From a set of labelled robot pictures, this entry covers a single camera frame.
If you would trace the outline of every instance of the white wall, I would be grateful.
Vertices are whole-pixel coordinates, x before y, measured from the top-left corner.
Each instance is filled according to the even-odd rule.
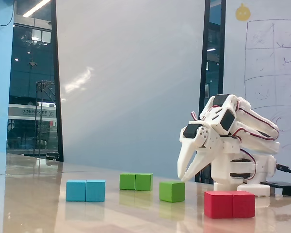
[[[247,21],[235,17],[241,3]],[[227,1],[225,35],[223,91],[278,125],[275,158],[291,168],[291,0]],[[277,171],[273,180],[291,183],[291,174]]]
[[[204,0],[57,0],[64,160],[177,177]]]

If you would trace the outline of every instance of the window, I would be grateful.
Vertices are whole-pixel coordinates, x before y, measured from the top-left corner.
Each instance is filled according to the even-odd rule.
[[[7,152],[45,156],[58,150],[50,1],[18,0],[14,22]]]

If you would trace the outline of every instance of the black cable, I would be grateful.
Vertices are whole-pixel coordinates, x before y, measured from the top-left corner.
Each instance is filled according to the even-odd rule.
[[[15,5],[15,0],[13,1],[13,11],[12,11],[12,16],[11,16],[10,21],[7,24],[4,24],[4,25],[0,24],[0,26],[5,27],[5,26],[8,26],[12,22],[13,15],[14,15],[14,5]]]
[[[288,166],[284,166],[284,165],[281,165],[281,164],[277,164],[276,168],[279,171],[288,172],[288,173],[291,174],[291,169]]]

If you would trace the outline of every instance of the glossy table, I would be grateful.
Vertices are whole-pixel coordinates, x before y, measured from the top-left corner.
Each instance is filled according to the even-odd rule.
[[[259,198],[255,218],[209,219],[203,192],[212,185],[188,182],[186,201],[167,203],[164,178],[152,192],[120,191],[120,171],[20,155],[6,155],[0,171],[0,233],[291,233],[291,197]],[[66,202],[68,179],[105,179],[106,201]]]

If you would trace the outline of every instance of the black frame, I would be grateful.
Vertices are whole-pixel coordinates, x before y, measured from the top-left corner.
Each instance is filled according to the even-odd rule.
[[[210,18],[210,0],[205,0],[205,15],[204,15],[204,35],[203,35],[203,51],[202,51],[202,67],[200,74],[200,90],[199,90],[199,114],[204,109],[205,85],[206,85],[206,67],[207,67],[207,49],[208,49],[208,34],[209,34],[209,18]]]
[[[54,53],[54,80],[56,96],[56,117],[57,117],[57,140],[58,140],[58,161],[64,161],[63,147],[63,128],[62,128],[62,110],[60,99],[60,80],[59,80],[59,62],[58,62],[58,39],[57,39],[57,17],[56,17],[56,0],[51,0],[51,19],[52,19],[52,39]]]
[[[223,94],[224,76],[224,49],[225,49],[225,20],[226,20],[226,0],[221,1],[221,25],[220,25],[220,57],[219,57],[219,90],[218,94]]]
[[[200,93],[199,93],[199,114],[204,109],[205,101],[205,85],[206,85],[206,63],[207,63],[207,49],[208,49],[208,34],[209,28],[217,27],[209,22],[210,18],[210,0],[205,3],[205,17],[204,17],[204,37],[203,37],[203,53],[202,53],[202,70],[200,79]],[[220,50],[219,50],[219,80],[218,80],[218,94],[223,93],[223,76],[224,76],[224,49],[225,49],[225,22],[226,22],[226,0],[221,1],[221,25],[220,25]],[[211,165],[206,166],[206,172],[197,173],[194,181],[201,182],[207,180],[207,183],[213,184],[211,178]]]

